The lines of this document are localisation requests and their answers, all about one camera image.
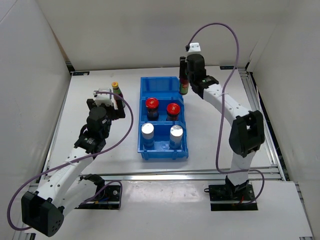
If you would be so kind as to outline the yellow-cap sauce bottle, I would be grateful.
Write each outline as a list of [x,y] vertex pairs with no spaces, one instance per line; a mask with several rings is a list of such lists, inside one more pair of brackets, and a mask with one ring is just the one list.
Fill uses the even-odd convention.
[[186,95],[189,91],[189,80],[185,73],[179,74],[179,93],[181,95]]
[[122,91],[121,91],[121,89],[120,89],[120,87],[119,87],[119,83],[118,83],[117,81],[114,81],[114,82],[111,83],[111,86],[112,86],[112,91],[113,91],[113,93],[117,95],[117,96],[116,96],[116,95],[113,96],[117,108],[119,108],[119,104],[118,104],[117,101],[120,101],[121,104],[122,104],[122,107],[125,108],[125,107],[126,107],[126,104],[124,103],[123,100],[121,100],[121,99],[119,98],[119,97],[124,98],[123,93],[122,93]]

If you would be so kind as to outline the silver-top shaker can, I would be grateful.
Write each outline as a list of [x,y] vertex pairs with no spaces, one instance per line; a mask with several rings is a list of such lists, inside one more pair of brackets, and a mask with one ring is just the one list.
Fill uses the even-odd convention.
[[182,144],[184,130],[180,125],[173,125],[170,128],[169,147],[171,149],[179,149]]
[[146,148],[154,145],[154,125],[152,123],[146,122],[141,126],[141,137]]

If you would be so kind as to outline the red-lid sauce jar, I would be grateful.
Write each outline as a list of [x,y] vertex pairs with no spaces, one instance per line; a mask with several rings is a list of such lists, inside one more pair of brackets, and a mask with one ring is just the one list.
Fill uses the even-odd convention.
[[174,102],[169,103],[166,108],[166,113],[167,113],[166,120],[172,121],[172,122],[178,121],[180,111],[181,111],[181,107],[179,104],[174,103]]
[[147,118],[150,121],[157,121],[159,118],[159,100],[155,97],[149,97],[145,102],[145,106],[147,109]]

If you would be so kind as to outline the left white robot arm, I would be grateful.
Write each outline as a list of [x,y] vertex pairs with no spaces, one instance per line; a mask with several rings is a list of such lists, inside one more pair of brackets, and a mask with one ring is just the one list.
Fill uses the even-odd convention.
[[86,103],[89,114],[78,140],[66,160],[67,165],[55,173],[35,192],[21,198],[22,221],[38,232],[52,237],[62,226],[67,214],[85,200],[106,200],[105,181],[96,174],[81,177],[106,145],[113,120],[125,118],[121,101],[96,94]]

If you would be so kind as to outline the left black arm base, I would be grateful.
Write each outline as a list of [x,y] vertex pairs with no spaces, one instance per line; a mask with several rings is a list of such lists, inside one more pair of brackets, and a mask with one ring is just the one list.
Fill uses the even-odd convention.
[[105,184],[105,189],[94,200],[77,207],[81,210],[120,210],[122,205],[123,185],[119,180]]

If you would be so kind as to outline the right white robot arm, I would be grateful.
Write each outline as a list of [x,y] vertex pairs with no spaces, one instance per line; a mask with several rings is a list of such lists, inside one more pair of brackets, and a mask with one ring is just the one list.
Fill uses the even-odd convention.
[[207,74],[201,54],[179,59],[179,80],[190,84],[194,93],[214,106],[222,121],[230,126],[229,146],[233,151],[229,171],[224,171],[225,184],[214,193],[223,200],[236,200],[249,189],[249,171],[253,158],[265,141],[263,115],[249,110],[233,99],[219,81]]

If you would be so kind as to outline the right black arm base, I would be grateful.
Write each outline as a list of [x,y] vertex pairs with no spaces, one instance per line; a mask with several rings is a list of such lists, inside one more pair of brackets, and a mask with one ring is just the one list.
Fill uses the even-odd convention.
[[257,211],[253,186],[249,184],[245,190],[236,195],[227,192],[224,184],[209,185],[203,190],[209,194],[210,210],[212,212]]

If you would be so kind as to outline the blue three-compartment plastic bin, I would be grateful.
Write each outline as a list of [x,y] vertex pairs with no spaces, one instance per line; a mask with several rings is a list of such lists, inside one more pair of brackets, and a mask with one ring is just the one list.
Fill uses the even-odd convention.
[[[148,98],[156,98],[159,101],[159,116],[157,120],[149,120],[147,117],[146,100]],[[167,106],[170,103],[177,103],[180,106],[180,114],[177,121],[166,120]],[[143,144],[141,127],[145,123],[151,123],[154,126],[154,145],[152,147],[145,147]],[[170,129],[174,125],[180,125],[183,128],[182,143],[178,149],[171,149],[169,146]],[[177,77],[154,76],[140,78],[137,152],[145,160],[176,160],[189,156],[184,99],[179,93],[179,80]]]

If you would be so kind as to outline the left black corner label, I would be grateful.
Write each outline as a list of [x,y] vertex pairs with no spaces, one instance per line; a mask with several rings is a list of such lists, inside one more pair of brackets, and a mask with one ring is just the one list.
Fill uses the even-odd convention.
[[72,73],[72,76],[88,76],[89,74],[89,71],[75,71]]

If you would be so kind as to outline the black corner label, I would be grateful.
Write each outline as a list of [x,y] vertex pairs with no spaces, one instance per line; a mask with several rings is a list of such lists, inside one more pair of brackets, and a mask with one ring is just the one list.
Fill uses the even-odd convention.
[[88,76],[89,74],[89,71],[75,71],[72,73],[72,76]]
[[220,67],[220,70],[233,70],[233,69],[237,69],[236,66],[233,66],[233,65],[221,65]]

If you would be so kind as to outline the right black corner label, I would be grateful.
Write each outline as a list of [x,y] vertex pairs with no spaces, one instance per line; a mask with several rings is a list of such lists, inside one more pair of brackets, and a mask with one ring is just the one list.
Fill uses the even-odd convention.
[[233,66],[233,65],[221,65],[220,67],[220,70],[233,70],[233,69],[237,69],[236,66]]

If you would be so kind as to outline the aluminium front rail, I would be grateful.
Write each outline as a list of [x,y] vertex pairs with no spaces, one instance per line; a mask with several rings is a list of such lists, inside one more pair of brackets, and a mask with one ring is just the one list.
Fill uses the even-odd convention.
[[[276,166],[262,167],[259,172],[251,171],[248,173],[249,180],[282,180],[280,170]],[[105,180],[120,181],[223,181],[225,175],[218,171],[211,170],[187,170],[187,171],[155,171],[155,172],[130,172],[130,173],[109,173],[99,174]]]

